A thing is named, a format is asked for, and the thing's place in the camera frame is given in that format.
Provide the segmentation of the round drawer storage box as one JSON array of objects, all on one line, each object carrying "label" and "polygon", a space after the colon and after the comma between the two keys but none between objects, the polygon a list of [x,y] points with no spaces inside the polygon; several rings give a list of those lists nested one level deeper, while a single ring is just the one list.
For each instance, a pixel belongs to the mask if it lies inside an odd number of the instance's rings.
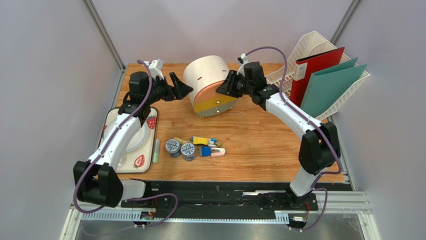
[{"label": "round drawer storage box", "polygon": [[188,96],[194,112],[200,118],[224,113],[237,103],[237,98],[216,92],[229,71],[227,63],[217,55],[198,58],[185,68],[183,82],[193,88]]}]

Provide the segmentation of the teal file folder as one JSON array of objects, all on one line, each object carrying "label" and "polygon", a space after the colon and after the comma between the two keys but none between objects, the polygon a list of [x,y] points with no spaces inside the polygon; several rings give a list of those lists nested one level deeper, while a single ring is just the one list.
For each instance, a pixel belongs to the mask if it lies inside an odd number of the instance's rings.
[{"label": "teal file folder", "polygon": [[358,65],[357,58],[311,74],[300,108],[317,120],[337,112],[337,102],[360,79],[367,65]]}]

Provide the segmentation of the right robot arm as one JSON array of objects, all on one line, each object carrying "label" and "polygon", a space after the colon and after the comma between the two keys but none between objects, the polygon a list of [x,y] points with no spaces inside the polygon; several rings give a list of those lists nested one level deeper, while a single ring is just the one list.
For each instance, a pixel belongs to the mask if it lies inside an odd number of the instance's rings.
[{"label": "right robot arm", "polygon": [[259,62],[241,66],[243,73],[231,70],[216,93],[233,98],[250,96],[252,102],[286,124],[300,139],[300,169],[285,189],[285,204],[291,209],[305,205],[315,184],[328,175],[332,165],[341,167],[337,127],[323,123],[292,103],[277,85],[269,84]]}]

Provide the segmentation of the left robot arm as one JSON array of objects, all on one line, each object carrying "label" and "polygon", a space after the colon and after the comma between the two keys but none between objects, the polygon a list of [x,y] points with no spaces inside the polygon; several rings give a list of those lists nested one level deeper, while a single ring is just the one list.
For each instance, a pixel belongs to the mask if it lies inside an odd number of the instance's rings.
[{"label": "left robot arm", "polygon": [[151,105],[160,100],[170,102],[184,99],[194,89],[169,74],[173,85],[165,77],[150,76],[145,71],[130,75],[129,91],[119,108],[112,130],[102,144],[86,161],[77,161],[73,167],[75,189],[73,203],[114,208],[121,201],[144,196],[146,183],[142,180],[121,180],[117,167],[132,138],[142,128],[151,113]]}]

